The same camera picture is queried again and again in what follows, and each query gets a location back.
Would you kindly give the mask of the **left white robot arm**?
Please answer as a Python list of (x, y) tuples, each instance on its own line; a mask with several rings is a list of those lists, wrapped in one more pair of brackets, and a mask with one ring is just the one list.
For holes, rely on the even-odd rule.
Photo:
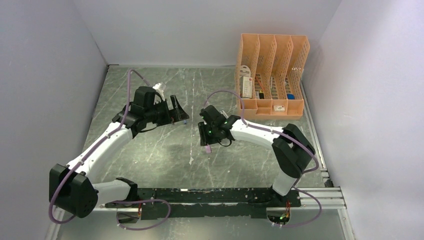
[(56, 164), (49, 172), (49, 205), (78, 218), (85, 218), (94, 208), (120, 202), (132, 208), (140, 199), (138, 185), (118, 177), (110, 182), (92, 183), (111, 157), (138, 134), (148, 131), (147, 124), (156, 127), (188, 120), (175, 95), (168, 106), (159, 87), (141, 86), (117, 113), (107, 129), (80, 156), (66, 165)]

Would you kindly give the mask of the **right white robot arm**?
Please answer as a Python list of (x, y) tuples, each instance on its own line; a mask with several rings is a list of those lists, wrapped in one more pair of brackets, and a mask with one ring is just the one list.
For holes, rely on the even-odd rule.
[(198, 123), (201, 146), (245, 141), (272, 150), (279, 172), (271, 185), (273, 191), (269, 199), (275, 207), (288, 202), (289, 191), (316, 154), (313, 145), (296, 125), (266, 126), (238, 115), (226, 117), (212, 105), (201, 109), (199, 115), (202, 118)]

